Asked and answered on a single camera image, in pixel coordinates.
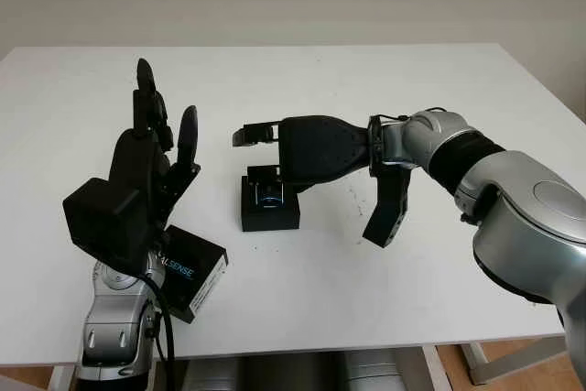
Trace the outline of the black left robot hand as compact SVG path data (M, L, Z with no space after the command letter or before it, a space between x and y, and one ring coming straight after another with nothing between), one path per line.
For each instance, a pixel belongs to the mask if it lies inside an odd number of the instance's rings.
M137 62L136 80L133 126L116 142L109 180L137 189L146 197L148 247L164 254L170 243L168 217L201 171L195 162L198 113L194 105L184 110L179 138L174 141L164 98L144 58Z

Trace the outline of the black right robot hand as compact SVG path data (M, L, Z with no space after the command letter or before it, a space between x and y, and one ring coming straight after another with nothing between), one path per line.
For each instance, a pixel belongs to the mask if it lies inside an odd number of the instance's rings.
M276 142L281 179L297 187L334 181L370 163L368 130L333 116L246 124L233 134L232 142L235 147Z

